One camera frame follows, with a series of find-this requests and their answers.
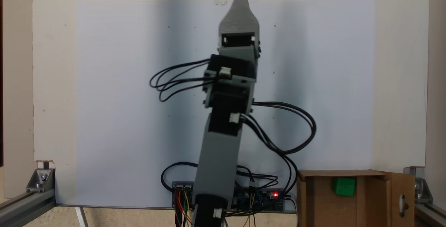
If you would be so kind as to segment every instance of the red wire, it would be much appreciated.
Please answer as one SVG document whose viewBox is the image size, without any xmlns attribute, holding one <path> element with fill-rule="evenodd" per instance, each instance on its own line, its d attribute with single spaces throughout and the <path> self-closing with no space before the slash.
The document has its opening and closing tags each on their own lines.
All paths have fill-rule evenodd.
<svg viewBox="0 0 446 227">
<path fill-rule="evenodd" d="M 180 192 L 178 192 L 178 194 L 175 192 L 175 200 L 177 200 L 177 195 L 179 195 Z M 180 224 L 180 219 L 178 219 L 178 215 L 177 215 L 177 210 L 175 209 L 175 217 L 177 218 L 178 224 Z"/>
<path fill-rule="evenodd" d="M 184 216 L 187 218 L 188 222 L 192 223 L 191 218 L 185 213 L 183 206 L 181 205 L 180 197 L 177 198 L 177 205 L 180 208 L 181 213 L 184 214 Z"/>
</svg>

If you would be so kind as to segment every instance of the white connector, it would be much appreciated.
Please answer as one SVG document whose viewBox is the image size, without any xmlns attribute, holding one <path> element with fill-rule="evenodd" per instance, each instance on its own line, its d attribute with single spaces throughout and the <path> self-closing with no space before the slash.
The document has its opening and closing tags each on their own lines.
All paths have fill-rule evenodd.
<svg viewBox="0 0 446 227">
<path fill-rule="evenodd" d="M 221 219 L 223 213 L 223 208 L 214 209 L 214 218 Z"/>
<path fill-rule="evenodd" d="M 221 76 L 231 76 L 231 68 L 227 67 L 221 67 L 220 72 L 218 72 L 218 75 Z"/>
<path fill-rule="evenodd" d="M 230 123 L 238 124 L 239 121 L 240 121 L 240 113 L 231 113 L 229 115 L 229 122 Z"/>
</svg>

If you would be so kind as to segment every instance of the bolt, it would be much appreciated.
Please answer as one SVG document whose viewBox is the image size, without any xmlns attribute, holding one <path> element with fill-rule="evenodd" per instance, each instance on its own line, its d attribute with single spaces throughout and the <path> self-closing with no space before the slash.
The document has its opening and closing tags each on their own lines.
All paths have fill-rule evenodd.
<svg viewBox="0 0 446 227">
<path fill-rule="evenodd" d="M 40 174 L 40 179 L 42 179 L 42 181 L 45 181 L 47 177 L 48 175 L 46 173 Z"/>
</svg>

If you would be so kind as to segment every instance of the floor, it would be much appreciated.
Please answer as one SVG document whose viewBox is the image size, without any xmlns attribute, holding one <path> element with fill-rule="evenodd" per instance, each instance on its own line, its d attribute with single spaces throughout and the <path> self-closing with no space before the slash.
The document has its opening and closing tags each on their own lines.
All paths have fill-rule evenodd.
<svg viewBox="0 0 446 227">
<path fill-rule="evenodd" d="M 0 167 L 0 203 L 6 201 L 3 194 L 3 167 Z M 174 227 L 174 212 L 169 210 L 126 210 L 85 208 L 89 227 Z M 246 217 L 228 218 L 230 227 L 242 227 Z M 294 227 L 294 214 L 256 214 L 258 227 Z M 76 211 L 71 207 L 56 207 L 46 212 L 26 227 L 79 227 Z"/>
</svg>

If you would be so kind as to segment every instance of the cardboard box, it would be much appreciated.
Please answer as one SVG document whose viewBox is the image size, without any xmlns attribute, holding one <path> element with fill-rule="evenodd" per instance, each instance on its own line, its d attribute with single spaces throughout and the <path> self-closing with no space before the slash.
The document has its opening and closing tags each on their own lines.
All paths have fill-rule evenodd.
<svg viewBox="0 0 446 227">
<path fill-rule="evenodd" d="M 298 176 L 300 227 L 414 227 L 415 178 L 411 175 L 307 170 Z M 354 196 L 336 195 L 331 189 L 333 177 L 355 177 Z"/>
</svg>

